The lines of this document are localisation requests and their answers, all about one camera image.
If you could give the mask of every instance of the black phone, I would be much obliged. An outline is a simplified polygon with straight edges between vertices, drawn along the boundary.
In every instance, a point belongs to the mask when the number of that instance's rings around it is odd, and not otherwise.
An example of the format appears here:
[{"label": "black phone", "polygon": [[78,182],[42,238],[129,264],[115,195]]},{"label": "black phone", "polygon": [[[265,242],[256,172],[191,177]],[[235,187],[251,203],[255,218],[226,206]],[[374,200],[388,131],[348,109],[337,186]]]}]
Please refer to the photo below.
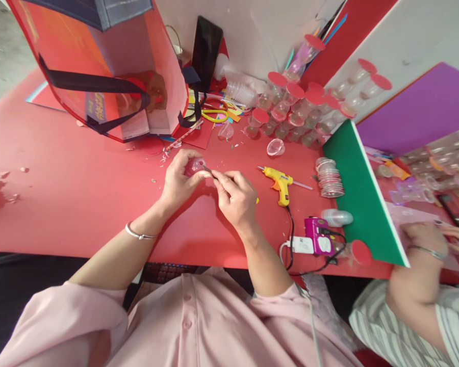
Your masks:
[{"label": "black phone", "polygon": [[209,92],[223,30],[202,16],[197,18],[192,67],[200,78],[199,92]]}]

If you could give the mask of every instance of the shirt sleeve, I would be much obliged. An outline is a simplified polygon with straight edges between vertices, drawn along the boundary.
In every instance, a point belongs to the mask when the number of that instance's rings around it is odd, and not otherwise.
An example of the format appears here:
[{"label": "shirt sleeve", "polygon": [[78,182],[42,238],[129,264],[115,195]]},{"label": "shirt sleeve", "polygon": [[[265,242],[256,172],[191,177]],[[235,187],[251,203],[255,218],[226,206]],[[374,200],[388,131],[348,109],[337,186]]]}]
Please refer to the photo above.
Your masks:
[{"label": "shirt sleeve", "polygon": [[441,289],[436,312],[449,358],[454,366],[459,366],[459,289]]},{"label": "shirt sleeve", "polygon": [[[262,297],[257,294],[249,306],[296,365],[317,365],[310,302],[301,295],[296,284],[279,296]],[[315,325],[323,365],[362,366],[353,353],[316,318]]]},{"label": "shirt sleeve", "polygon": [[110,354],[128,326],[124,294],[69,282],[35,294],[0,354],[0,367],[88,366],[101,339],[110,341],[110,350],[104,348]]}]

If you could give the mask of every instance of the yellow glue gun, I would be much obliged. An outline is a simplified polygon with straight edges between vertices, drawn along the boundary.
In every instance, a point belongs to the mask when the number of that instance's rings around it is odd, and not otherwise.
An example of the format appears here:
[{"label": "yellow glue gun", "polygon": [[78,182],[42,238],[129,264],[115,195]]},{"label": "yellow glue gun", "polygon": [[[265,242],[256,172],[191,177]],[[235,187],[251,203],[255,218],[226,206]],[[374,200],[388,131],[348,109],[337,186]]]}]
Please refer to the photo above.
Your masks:
[{"label": "yellow glue gun", "polygon": [[272,178],[275,182],[272,188],[274,190],[279,191],[279,201],[278,204],[280,206],[288,206],[289,205],[289,191],[287,186],[292,185],[293,179],[291,176],[286,176],[284,173],[274,170],[270,167],[258,167],[264,172],[264,175],[267,177]]}]

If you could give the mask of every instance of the striped shirt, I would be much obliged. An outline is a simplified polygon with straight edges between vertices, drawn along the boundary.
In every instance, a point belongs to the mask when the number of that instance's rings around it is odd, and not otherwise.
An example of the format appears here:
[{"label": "striped shirt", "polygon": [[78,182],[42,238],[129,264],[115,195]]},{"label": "striped shirt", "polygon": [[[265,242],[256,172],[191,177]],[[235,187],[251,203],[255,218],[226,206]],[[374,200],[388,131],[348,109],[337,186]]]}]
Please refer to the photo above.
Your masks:
[{"label": "striped shirt", "polygon": [[448,355],[399,320],[386,304],[388,282],[371,282],[356,300],[350,325],[359,339],[393,366],[459,366],[459,288],[440,286],[437,320]]}]

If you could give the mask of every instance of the person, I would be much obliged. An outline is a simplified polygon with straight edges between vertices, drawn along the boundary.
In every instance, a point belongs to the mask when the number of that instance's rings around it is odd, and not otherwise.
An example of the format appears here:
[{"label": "person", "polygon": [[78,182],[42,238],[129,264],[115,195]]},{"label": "person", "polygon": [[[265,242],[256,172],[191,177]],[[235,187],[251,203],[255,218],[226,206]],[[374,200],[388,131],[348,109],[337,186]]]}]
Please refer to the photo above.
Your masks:
[{"label": "person", "polygon": [[[188,178],[185,166],[197,157],[202,156],[182,149],[167,169],[160,199],[147,212],[69,281],[31,298],[0,355],[0,367],[361,366],[319,319],[312,323],[309,300],[256,221],[252,184],[237,171],[201,171]],[[222,269],[211,268],[171,280],[128,315],[121,307],[125,289],[162,227],[212,176],[219,208],[243,243],[255,297]]]},{"label": "person", "polygon": [[439,285],[459,228],[404,224],[410,268],[395,266],[356,300],[349,321],[359,339],[393,366],[459,366],[459,288]]}]

